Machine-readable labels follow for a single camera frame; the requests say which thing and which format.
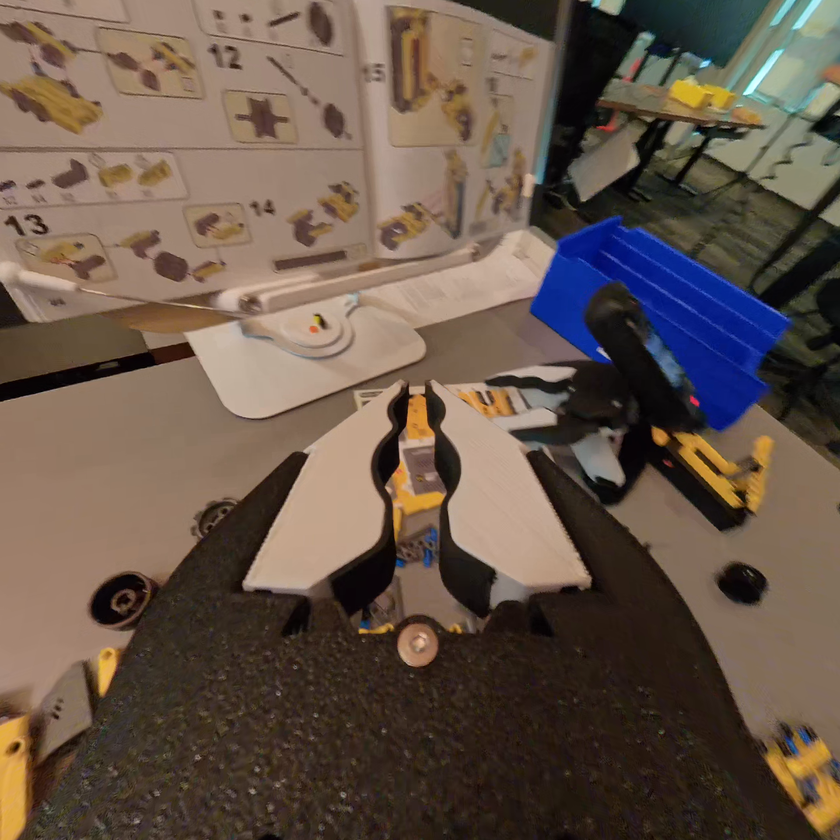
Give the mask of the blue plastic bin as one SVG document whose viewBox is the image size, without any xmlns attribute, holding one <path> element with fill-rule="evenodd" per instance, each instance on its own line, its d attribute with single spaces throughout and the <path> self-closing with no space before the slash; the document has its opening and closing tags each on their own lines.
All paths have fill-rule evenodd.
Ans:
<svg viewBox="0 0 840 840">
<path fill-rule="evenodd" d="M 736 424 L 768 392 L 760 366 L 791 320 L 620 217 L 559 240 L 531 313 L 605 362 L 611 353 L 585 324 L 585 310 L 614 281 L 638 300 L 687 374 L 710 427 Z"/>
</svg>

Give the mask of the yellow brick assembly blue pins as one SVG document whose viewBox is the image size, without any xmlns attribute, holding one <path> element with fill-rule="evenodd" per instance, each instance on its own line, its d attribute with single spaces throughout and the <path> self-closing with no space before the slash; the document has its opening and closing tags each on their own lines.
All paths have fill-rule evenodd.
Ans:
<svg viewBox="0 0 840 840">
<path fill-rule="evenodd" d="M 839 827 L 839 761 L 815 730 L 780 721 L 778 732 L 758 741 L 773 776 L 823 837 Z"/>
</svg>

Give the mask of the white printed paper sheet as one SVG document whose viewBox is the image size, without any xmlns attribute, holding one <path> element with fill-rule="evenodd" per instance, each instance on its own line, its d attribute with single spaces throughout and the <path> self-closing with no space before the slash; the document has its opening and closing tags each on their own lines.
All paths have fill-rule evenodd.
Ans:
<svg viewBox="0 0 840 840">
<path fill-rule="evenodd" d="M 413 329 L 459 319 L 533 298 L 554 253 L 538 238 L 505 240 L 478 261 L 366 290 L 360 303 L 390 312 Z"/>
</svg>

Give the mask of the yellow bin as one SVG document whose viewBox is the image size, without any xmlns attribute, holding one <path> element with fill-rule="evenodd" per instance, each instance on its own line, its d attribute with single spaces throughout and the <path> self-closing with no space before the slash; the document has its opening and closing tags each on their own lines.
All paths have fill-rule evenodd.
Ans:
<svg viewBox="0 0 840 840">
<path fill-rule="evenodd" d="M 673 82 L 668 89 L 668 98 L 686 109 L 702 110 L 710 105 L 712 92 L 696 78 L 687 77 Z"/>
</svg>

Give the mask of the yellow black brick frame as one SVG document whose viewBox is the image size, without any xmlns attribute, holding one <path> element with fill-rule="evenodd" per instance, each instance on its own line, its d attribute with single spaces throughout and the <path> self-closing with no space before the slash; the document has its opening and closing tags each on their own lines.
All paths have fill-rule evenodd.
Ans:
<svg viewBox="0 0 840 840">
<path fill-rule="evenodd" d="M 717 530 L 741 527 L 763 502 L 775 442 L 755 439 L 751 454 L 730 461 L 698 434 L 652 427 L 648 460 Z"/>
</svg>

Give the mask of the dark grey sprocket wheel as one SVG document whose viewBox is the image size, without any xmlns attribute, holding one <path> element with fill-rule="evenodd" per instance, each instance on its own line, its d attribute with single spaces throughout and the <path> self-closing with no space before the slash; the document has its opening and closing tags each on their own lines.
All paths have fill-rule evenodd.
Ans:
<svg viewBox="0 0 840 840">
<path fill-rule="evenodd" d="M 211 500 L 193 517 L 191 534 L 194 540 L 201 542 L 226 516 L 235 509 L 238 500 L 231 497 Z"/>
</svg>

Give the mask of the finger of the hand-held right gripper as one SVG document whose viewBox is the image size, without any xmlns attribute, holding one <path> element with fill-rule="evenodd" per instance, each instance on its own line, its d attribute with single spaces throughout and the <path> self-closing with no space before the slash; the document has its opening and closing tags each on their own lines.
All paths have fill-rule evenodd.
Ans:
<svg viewBox="0 0 840 840">
<path fill-rule="evenodd" d="M 564 403 L 508 416 L 507 432 L 530 448 L 571 446 L 592 436 L 623 434 L 630 420 L 626 403 Z"/>
<path fill-rule="evenodd" d="M 573 387 L 578 367 L 574 364 L 529 365 L 494 374 L 485 379 L 488 387 L 512 387 L 519 391 L 535 391 L 549 396 L 568 394 Z"/>
</svg>

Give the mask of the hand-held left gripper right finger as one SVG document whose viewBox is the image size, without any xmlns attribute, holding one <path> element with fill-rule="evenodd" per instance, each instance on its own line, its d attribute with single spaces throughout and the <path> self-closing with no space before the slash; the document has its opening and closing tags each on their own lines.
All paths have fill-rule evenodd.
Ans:
<svg viewBox="0 0 840 840">
<path fill-rule="evenodd" d="M 427 381 L 427 420 L 445 497 L 438 567 L 467 611 L 488 617 L 503 602 L 585 591 L 592 576 L 527 451 L 446 386 Z"/>
</svg>

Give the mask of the black wheel rim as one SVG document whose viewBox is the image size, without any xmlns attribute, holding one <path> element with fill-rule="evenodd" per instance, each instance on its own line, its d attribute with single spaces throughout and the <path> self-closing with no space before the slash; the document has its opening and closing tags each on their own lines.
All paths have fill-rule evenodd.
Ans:
<svg viewBox="0 0 840 840">
<path fill-rule="evenodd" d="M 160 585 L 136 571 L 124 571 L 100 583 L 88 603 L 91 620 L 114 632 L 131 632 L 140 622 Z"/>
</svg>

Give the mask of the yellow grey sticker sheet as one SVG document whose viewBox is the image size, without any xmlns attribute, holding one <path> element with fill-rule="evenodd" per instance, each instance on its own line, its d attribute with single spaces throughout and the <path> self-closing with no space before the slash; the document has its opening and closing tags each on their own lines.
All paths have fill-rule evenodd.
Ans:
<svg viewBox="0 0 840 840">
<path fill-rule="evenodd" d="M 523 412 L 525 403 L 513 388 L 481 384 L 449 385 L 448 389 L 484 417 L 499 419 Z M 400 459 L 387 488 L 392 497 L 395 519 L 440 508 L 445 486 L 434 461 L 434 431 L 427 420 L 425 389 L 409 387 L 406 424 L 398 440 Z"/>
</svg>

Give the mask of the grey curved panel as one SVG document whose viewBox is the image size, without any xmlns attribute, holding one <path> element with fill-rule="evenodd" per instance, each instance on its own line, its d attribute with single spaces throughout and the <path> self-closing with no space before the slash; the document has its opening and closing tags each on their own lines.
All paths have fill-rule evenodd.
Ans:
<svg viewBox="0 0 840 840">
<path fill-rule="evenodd" d="M 57 756 L 87 732 L 98 703 L 98 686 L 90 661 L 78 660 L 59 677 L 37 709 L 35 765 Z"/>
</svg>

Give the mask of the wooden background desk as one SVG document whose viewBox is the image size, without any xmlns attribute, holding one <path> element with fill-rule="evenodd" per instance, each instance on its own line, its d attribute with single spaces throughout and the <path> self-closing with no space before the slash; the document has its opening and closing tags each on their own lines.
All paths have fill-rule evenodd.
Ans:
<svg viewBox="0 0 840 840">
<path fill-rule="evenodd" d="M 637 203 L 647 203 L 650 196 L 639 187 L 639 181 L 656 153 L 665 145 L 667 133 L 678 123 L 688 124 L 701 137 L 686 163 L 674 176 L 661 175 L 670 186 L 695 196 L 697 192 L 685 184 L 686 176 L 714 140 L 741 140 L 754 130 L 763 130 L 762 117 L 737 102 L 719 110 L 710 104 L 691 107 L 673 98 L 665 87 L 653 87 L 637 81 L 611 80 L 599 97 L 597 107 L 626 114 L 634 119 L 647 119 L 646 130 L 636 141 L 638 164 L 616 183 L 616 190 Z"/>
</svg>

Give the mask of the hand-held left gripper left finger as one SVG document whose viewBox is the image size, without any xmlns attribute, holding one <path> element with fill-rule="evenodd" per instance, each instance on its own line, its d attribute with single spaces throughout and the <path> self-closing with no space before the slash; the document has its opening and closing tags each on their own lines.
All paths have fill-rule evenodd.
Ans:
<svg viewBox="0 0 840 840">
<path fill-rule="evenodd" d="M 376 596 L 390 584 L 395 534 L 385 483 L 399 460 L 408 396 L 396 381 L 304 451 L 245 592 Z"/>
</svg>

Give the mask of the small black wheel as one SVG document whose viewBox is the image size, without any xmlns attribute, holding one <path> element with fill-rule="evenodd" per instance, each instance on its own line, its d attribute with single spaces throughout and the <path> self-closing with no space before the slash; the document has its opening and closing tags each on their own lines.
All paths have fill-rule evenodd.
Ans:
<svg viewBox="0 0 840 840">
<path fill-rule="evenodd" d="M 720 593 L 743 606 L 760 604 L 769 590 L 767 577 L 748 563 L 730 562 L 717 572 L 715 583 Z"/>
</svg>

